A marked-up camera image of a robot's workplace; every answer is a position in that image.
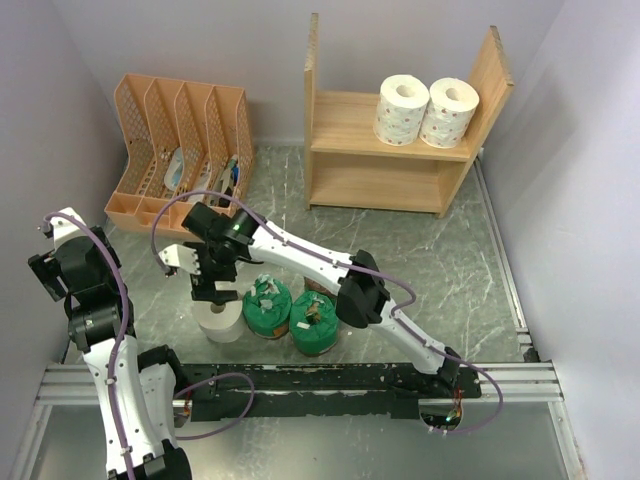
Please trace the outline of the white roll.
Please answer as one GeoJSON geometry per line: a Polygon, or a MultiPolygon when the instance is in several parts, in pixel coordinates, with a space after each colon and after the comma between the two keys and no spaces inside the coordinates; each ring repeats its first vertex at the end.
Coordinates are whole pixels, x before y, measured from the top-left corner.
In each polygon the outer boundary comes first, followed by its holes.
{"type": "Polygon", "coordinates": [[[428,102],[419,139],[440,149],[456,147],[479,105],[476,90],[457,78],[441,78],[429,87],[428,102]]]}
{"type": "Polygon", "coordinates": [[[373,131],[387,145],[400,147],[415,142],[430,100],[429,89],[416,77],[397,74],[380,86],[373,131]]]}
{"type": "Polygon", "coordinates": [[[227,302],[222,306],[197,301],[192,304],[191,313],[202,332],[213,342],[232,343],[245,331],[240,300],[227,302]]]}

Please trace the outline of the brown roll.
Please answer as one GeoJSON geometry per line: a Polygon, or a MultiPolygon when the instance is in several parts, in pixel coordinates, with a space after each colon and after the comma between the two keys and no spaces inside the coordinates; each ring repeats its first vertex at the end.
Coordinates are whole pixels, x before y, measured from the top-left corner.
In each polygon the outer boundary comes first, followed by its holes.
{"type": "Polygon", "coordinates": [[[334,297],[334,294],[329,289],[327,289],[326,287],[322,286],[320,283],[308,277],[304,278],[304,289],[306,291],[313,291],[313,292],[325,295],[329,298],[334,297]]]}

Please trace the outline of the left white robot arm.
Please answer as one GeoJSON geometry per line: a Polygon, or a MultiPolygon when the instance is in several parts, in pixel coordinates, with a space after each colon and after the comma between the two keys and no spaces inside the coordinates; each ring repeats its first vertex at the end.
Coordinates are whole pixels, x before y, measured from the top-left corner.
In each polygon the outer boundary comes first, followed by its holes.
{"type": "Polygon", "coordinates": [[[187,375],[166,346],[139,354],[133,305],[102,229],[57,215],[42,230],[54,247],[28,265],[49,295],[63,301],[70,340],[92,375],[107,477],[191,478],[173,420],[173,398],[184,392],[187,375]]]}

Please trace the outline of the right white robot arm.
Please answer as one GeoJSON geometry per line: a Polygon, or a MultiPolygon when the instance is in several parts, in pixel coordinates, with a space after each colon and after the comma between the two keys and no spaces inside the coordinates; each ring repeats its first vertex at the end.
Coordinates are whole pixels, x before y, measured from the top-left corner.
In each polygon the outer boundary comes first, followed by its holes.
{"type": "Polygon", "coordinates": [[[198,202],[182,226],[198,241],[175,248],[175,267],[209,285],[233,281],[240,260],[294,271],[336,297],[341,321],[356,329],[370,328],[399,349],[432,396],[445,398],[457,388],[460,357],[403,312],[416,300],[415,293],[381,272],[370,253],[323,248],[284,231],[246,206],[229,218],[198,202]]]}

